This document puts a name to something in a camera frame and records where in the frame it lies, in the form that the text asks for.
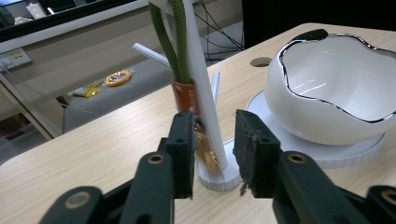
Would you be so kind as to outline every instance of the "gray floor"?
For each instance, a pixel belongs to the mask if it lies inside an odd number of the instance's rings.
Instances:
[[[223,28],[222,32],[205,35],[201,40],[206,64],[209,66],[217,63],[242,50],[240,43],[243,43],[243,23],[238,22]],[[70,132],[80,125],[169,85],[172,76],[168,69],[153,60],[146,60],[128,69],[134,71],[134,76],[121,86],[109,88],[100,84],[98,86],[100,88],[99,93],[90,99],[70,97],[70,107],[64,110],[64,132]],[[155,76],[157,81],[147,82],[147,78],[152,76]],[[32,131],[12,140],[0,138],[0,165],[45,142],[46,139],[34,128]]]

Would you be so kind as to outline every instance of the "terracotta pot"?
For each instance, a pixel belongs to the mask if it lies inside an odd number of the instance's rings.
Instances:
[[[198,116],[200,114],[200,110],[193,80],[191,80],[191,84],[184,84],[172,79],[171,85],[175,94],[177,110],[179,112],[190,110]]]

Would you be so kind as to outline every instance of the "white bowl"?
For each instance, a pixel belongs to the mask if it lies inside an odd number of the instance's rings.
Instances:
[[[277,53],[264,90],[289,132],[321,144],[354,144],[396,125],[396,53],[356,35],[308,32]]]

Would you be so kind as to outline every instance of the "light wood surface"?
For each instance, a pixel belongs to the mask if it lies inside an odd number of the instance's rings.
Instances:
[[[272,58],[295,36],[318,28],[362,37],[373,46],[396,51],[396,33],[308,23],[208,68],[220,71],[217,110],[224,141],[233,138],[236,109],[245,109],[262,90],[266,67],[256,58]],[[55,138],[0,167],[0,223],[37,223],[67,190],[96,186],[106,193],[134,177],[139,159],[155,151],[176,114],[171,87],[163,88],[70,133]],[[372,185],[396,186],[396,130],[371,160],[327,170],[340,187],[361,196]],[[176,223],[276,223],[269,199],[254,199],[239,188],[214,192],[194,179],[192,200],[176,200]]]

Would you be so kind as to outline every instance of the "white round base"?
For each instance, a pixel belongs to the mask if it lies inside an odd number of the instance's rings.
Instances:
[[[285,130],[271,115],[264,91],[255,94],[247,104],[247,111],[258,115],[281,143],[283,151],[300,151],[314,159],[322,169],[357,165],[372,158],[384,145],[388,136],[381,134],[352,145],[330,146],[306,141]]]
[[[228,191],[235,189],[242,182],[242,178],[239,175],[239,166],[233,154],[233,141],[225,142],[224,150],[228,164],[217,174],[208,172],[205,162],[200,158],[197,158],[195,162],[196,172],[201,184],[207,189]]]

